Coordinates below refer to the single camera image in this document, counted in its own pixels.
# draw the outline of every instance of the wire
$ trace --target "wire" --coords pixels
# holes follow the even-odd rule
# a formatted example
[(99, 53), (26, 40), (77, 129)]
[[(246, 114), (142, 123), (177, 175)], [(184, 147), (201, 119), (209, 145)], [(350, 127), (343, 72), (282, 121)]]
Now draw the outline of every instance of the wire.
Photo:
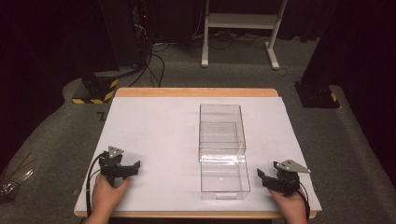
[(196, 39), (199, 39), (199, 38), (202, 38), (202, 37), (204, 37), (204, 34), (193, 36), (191, 38), (191, 40), (196, 40)]
[(91, 173), (92, 173), (93, 166), (96, 164), (96, 162), (99, 160), (99, 158), (102, 157), (102, 155), (103, 154), (100, 154), (93, 160), (91, 167), (90, 167), (90, 171), (88, 172), (88, 175), (87, 175), (87, 183), (86, 183), (86, 187), (85, 187), (85, 200), (87, 203), (87, 217), (89, 217), (92, 212), (92, 210), (91, 210), (91, 178), (92, 178)]
[(138, 67), (138, 68), (136, 68), (136, 69), (134, 69), (134, 70), (132, 70), (130, 72), (126, 72), (126, 73), (123, 73), (123, 74), (120, 74), (120, 75), (116, 75), (116, 76), (113, 76), (113, 77), (107, 77), (107, 79), (119, 79), (119, 78), (122, 78), (122, 77), (129, 77), (131, 75), (134, 75), (134, 74), (138, 73), (139, 71), (142, 71), (142, 69), (143, 69), (143, 66), (140, 66), (140, 67)]
[(31, 154), (32, 154), (32, 151), (29, 152), (29, 154), (22, 160), (22, 162), (18, 165), (18, 167), (13, 172), (11, 172), (11, 174), (9, 174), (9, 175), (7, 175), (7, 169), (9, 166), (9, 164), (8, 164), (6, 166), (6, 169), (4, 170), (4, 172), (2, 173), (2, 175), (0, 177), (0, 182), (8, 182), (12, 178), (12, 176), (14, 176), (19, 170), (21, 170), (25, 166), (29, 165), (30, 163), (34, 162), (35, 159), (32, 159), (31, 161), (26, 162), (26, 160), (30, 157)]
[(141, 35), (142, 35), (143, 37), (146, 37), (146, 36), (147, 36), (146, 29), (145, 29), (143, 26), (138, 25), (138, 24), (135, 24), (134, 27), (136, 28), (136, 34), (137, 34), (137, 37), (138, 37), (138, 38), (139, 38)]
[(215, 46), (210, 45), (210, 44), (207, 44), (207, 45), (209, 47), (211, 47), (212, 49), (227, 49), (233, 44), (233, 38), (230, 36), (230, 34), (228, 32), (226, 32), (226, 36), (219, 35), (218, 37), (216, 37), (216, 39), (218, 41), (230, 41), (230, 43), (227, 46), (223, 47), (223, 48), (218, 48), (218, 47), (215, 47)]
[(151, 55), (152, 55), (151, 52), (152, 52), (152, 46), (151, 46), (151, 50), (150, 50), (148, 62), (146, 63), (145, 68), (144, 68), (143, 71), (140, 73), (139, 77), (137, 77), (137, 79), (135, 79), (134, 82), (132, 82), (128, 87), (132, 87), (132, 86), (143, 76), (143, 74), (146, 72), (146, 70), (149, 68), (149, 64), (150, 64), (150, 62), (151, 62)]
[(171, 47), (171, 43), (169, 43), (169, 41), (166, 41), (164, 43), (157, 43), (157, 44), (154, 44), (154, 46), (160, 46), (160, 45), (164, 45), (164, 44), (166, 44), (166, 47), (164, 49), (157, 49), (157, 50), (153, 50), (152, 52), (161, 52), (161, 51), (164, 51)]
[(99, 171), (100, 171), (100, 169), (97, 170), (97, 171), (95, 171), (95, 172), (91, 175), (91, 179), (92, 179), (92, 177), (93, 177), (96, 173), (98, 173)]
[(79, 224), (84, 223), (85, 217), (81, 219), (81, 221), (79, 222)]
[(306, 220), (309, 219), (309, 212), (311, 211), (311, 207), (309, 206), (309, 198), (308, 198), (308, 192), (306, 191), (305, 186), (300, 182), (300, 185), (303, 187), (304, 191), (305, 191), (305, 195), (304, 196), (299, 190), (296, 190), (296, 192), (303, 198), (304, 200), (304, 204), (305, 204), (305, 215), (306, 215)]
[(160, 56), (158, 56), (157, 54), (151, 54), (151, 55), (154, 57), (157, 57), (158, 59), (161, 60), (161, 63), (163, 63), (163, 71), (161, 72), (160, 81), (158, 82), (158, 87), (161, 87), (161, 83), (163, 81), (163, 72), (165, 71), (165, 63), (163, 62), (163, 59)]
[(192, 35), (192, 38), (194, 38), (194, 36), (198, 33), (199, 27), (201, 26), (203, 12), (204, 12), (204, 0), (201, 1), (201, 12), (200, 12), (200, 16), (199, 16), (199, 22), (198, 22), (197, 29), (195, 30), (195, 33)]
[(153, 78), (155, 79), (155, 81), (157, 81), (157, 84), (160, 85), (160, 82), (158, 81), (158, 78), (155, 76), (155, 74), (151, 71), (151, 69), (148, 68), (148, 70), (149, 70), (149, 78), (151, 80), (152, 87), (155, 87)]

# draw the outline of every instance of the black cable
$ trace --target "black cable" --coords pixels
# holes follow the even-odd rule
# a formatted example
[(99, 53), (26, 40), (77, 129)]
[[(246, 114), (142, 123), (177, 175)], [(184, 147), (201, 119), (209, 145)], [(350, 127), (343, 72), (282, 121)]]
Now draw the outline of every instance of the black cable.
[(93, 160), (91, 167), (90, 167), (90, 171), (88, 172), (88, 175), (87, 175), (87, 183), (86, 183), (86, 187), (85, 187), (85, 200), (87, 203), (87, 217), (89, 217), (92, 213), (92, 210), (91, 210), (91, 178), (92, 178), (91, 173), (92, 173), (93, 166), (96, 164), (96, 162), (101, 157), (102, 157), (102, 154), (100, 154)]
[(79, 222), (79, 224), (84, 223), (85, 217), (81, 219), (81, 221)]
[(155, 76), (155, 74), (151, 71), (150, 68), (148, 68), (148, 70), (149, 70), (149, 79), (151, 80), (151, 85), (152, 85), (152, 87), (155, 87), (153, 78), (155, 79), (155, 81), (157, 82), (157, 84), (160, 85), (160, 81), (159, 81), (158, 78)]
[(306, 216), (306, 220), (308, 220), (308, 219), (309, 219), (309, 213), (310, 213), (310, 211), (311, 211), (311, 207), (309, 206), (308, 192), (306, 191), (305, 186), (304, 186), (301, 182), (300, 182), (300, 185), (303, 186), (303, 188), (304, 188), (304, 190), (305, 190), (306, 198), (305, 198), (305, 196), (304, 196), (299, 190), (296, 190), (296, 192), (297, 192), (297, 193), (303, 198), (303, 200), (304, 200), (304, 204), (305, 204), (305, 216)]
[(93, 176), (96, 174), (96, 173), (98, 173), (100, 171), (100, 169), (99, 170), (97, 170), (97, 171), (95, 171), (92, 175), (91, 175), (91, 179), (93, 178)]
[(126, 72), (126, 73), (122, 73), (120, 75), (116, 75), (116, 76), (113, 76), (113, 77), (102, 77), (102, 79), (103, 80), (105, 80), (105, 79), (119, 79), (119, 78), (122, 78), (122, 77), (128, 77), (128, 76), (131, 76), (131, 75), (134, 75), (134, 74), (138, 73), (139, 71), (142, 71), (143, 67), (144, 66), (140, 66), (140, 67), (138, 67), (138, 68), (136, 68), (136, 69), (134, 69), (132, 71), (129, 71), (129, 72)]
[(134, 82), (132, 82), (128, 87), (132, 87), (143, 76), (143, 74), (146, 72), (146, 70), (149, 68), (149, 63), (151, 62), (151, 55), (152, 55), (151, 52), (152, 52), (152, 46), (151, 46), (148, 62), (146, 63), (145, 69), (143, 69), (143, 71), (140, 73), (139, 77), (137, 77), (137, 79)]
[(163, 63), (163, 71), (161, 72), (160, 81), (158, 81), (158, 87), (161, 87), (161, 83), (163, 81), (163, 72), (165, 70), (165, 63), (163, 62), (163, 59), (160, 56), (158, 56), (157, 54), (151, 54), (151, 55), (154, 57), (157, 57), (158, 59), (161, 60), (161, 63)]
[(230, 36), (230, 34), (229, 34), (228, 32), (226, 32), (226, 36), (220, 35), (220, 36), (215, 36), (215, 38), (216, 38), (218, 41), (230, 41), (230, 43), (229, 43), (227, 46), (223, 47), (223, 48), (218, 48), (218, 47), (215, 47), (215, 46), (210, 45), (210, 44), (208, 43), (207, 45), (208, 45), (210, 48), (212, 48), (212, 49), (227, 49), (227, 48), (229, 48), (229, 47), (233, 44), (233, 37)]

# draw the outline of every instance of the hand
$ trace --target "hand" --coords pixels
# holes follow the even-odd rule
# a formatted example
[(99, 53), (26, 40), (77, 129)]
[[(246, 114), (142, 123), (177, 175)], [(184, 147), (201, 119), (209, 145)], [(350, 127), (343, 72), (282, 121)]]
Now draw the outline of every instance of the hand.
[(288, 224), (307, 223), (304, 199), (297, 192), (285, 197), (275, 190), (268, 189), (268, 191), (270, 191)]
[(122, 184), (114, 189), (107, 181), (107, 177), (98, 174), (92, 194), (92, 213), (88, 223), (107, 223), (114, 208), (119, 204), (132, 178), (127, 177)]

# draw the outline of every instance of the clear plastic box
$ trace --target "clear plastic box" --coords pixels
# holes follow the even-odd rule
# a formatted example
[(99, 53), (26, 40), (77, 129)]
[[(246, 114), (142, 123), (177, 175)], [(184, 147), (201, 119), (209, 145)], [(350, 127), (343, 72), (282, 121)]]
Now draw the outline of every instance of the clear plastic box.
[(199, 161), (203, 200), (244, 199), (250, 192), (240, 105), (201, 105)]

